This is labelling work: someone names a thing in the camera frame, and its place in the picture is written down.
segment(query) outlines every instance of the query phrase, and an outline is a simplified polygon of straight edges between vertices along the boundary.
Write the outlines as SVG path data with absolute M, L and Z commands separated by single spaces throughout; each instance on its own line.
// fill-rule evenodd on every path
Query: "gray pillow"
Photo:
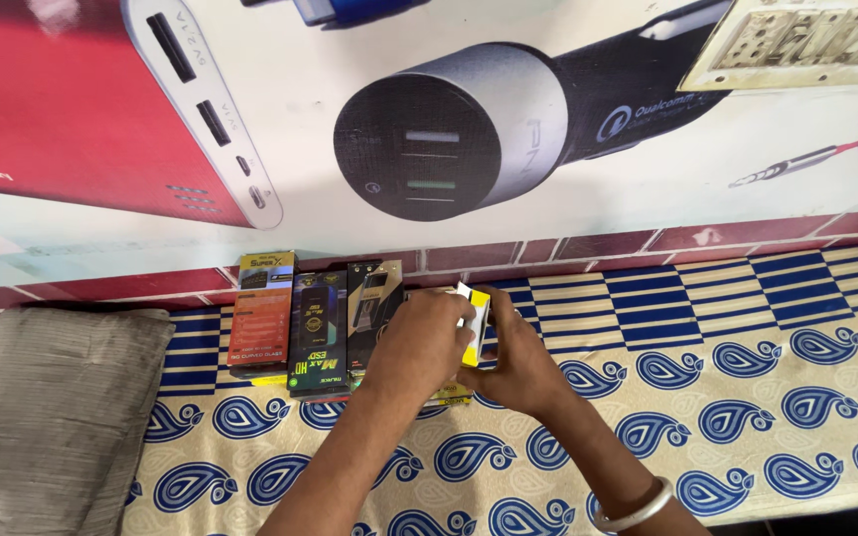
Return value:
M 0 316 L 0 534 L 114 534 L 174 326 L 162 310 Z

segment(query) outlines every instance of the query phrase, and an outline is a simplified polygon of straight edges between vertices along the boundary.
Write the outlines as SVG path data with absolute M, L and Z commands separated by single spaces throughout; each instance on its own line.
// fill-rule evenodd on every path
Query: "human hand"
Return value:
M 456 324 L 475 315 L 475 308 L 462 296 L 413 293 L 386 326 L 360 388 L 388 393 L 393 403 L 422 407 L 459 370 L 475 334 L 467 325 L 457 328 Z
M 463 367 L 457 381 L 509 409 L 542 420 L 559 399 L 575 392 L 535 328 L 516 312 L 508 293 L 491 287 L 479 290 L 492 296 L 488 323 L 499 337 L 496 355 L 488 352 L 482 359 L 496 357 L 498 364 L 492 370 Z

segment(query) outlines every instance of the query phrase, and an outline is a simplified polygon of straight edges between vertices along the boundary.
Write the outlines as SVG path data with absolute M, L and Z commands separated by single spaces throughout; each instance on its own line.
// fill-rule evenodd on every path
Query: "silver bangle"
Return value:
M 660 512 L 661 508 L 663 508 L 664 505 L 667 504 L 667 501 L 670 501 L 670 498 L 673 496 L 674 484 L 664 477 L 658 477 L 658 480 L 661 481 L 661 492 L 658 493 L 657 497 L 655 497 L 650 503 L 642 506 L 640 510 L 627 517 L 614 520 L 608 519 L 604 517 L 604 511 L 601 506 L 599 506 L 595 514 L 591 516 L 592 523 L 595 524 L 595 528 L 602 532 L 621 532 L 622 530 L 630 529 L 635 525 L 643 523 L 650 519 L 654 514 Z

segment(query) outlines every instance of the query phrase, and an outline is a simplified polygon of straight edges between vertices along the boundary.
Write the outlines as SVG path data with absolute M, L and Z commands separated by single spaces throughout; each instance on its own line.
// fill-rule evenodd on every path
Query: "bed sheet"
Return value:
M 496 286 L 706 525 L 858 506 L 858 247 Z M 231 310 L 172 317 L 124 534 L 254 534 L 340 417 L 231 377 Z M 595 535 L 594 508 L 537 421 L 477 395 L 423 410 L 354 535 Z

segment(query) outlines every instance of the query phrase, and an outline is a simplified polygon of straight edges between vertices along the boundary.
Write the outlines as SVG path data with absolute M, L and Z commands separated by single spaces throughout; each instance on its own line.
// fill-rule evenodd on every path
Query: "black box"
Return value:
M 287 389 L 309 401 L 350 394 L 346 371 L 346 272 L 293 278 Z
M 351 373 L 366 370 L 375 344 L 404 295 L 402 261 L 358 262 L 347 270 L 346 351 Z

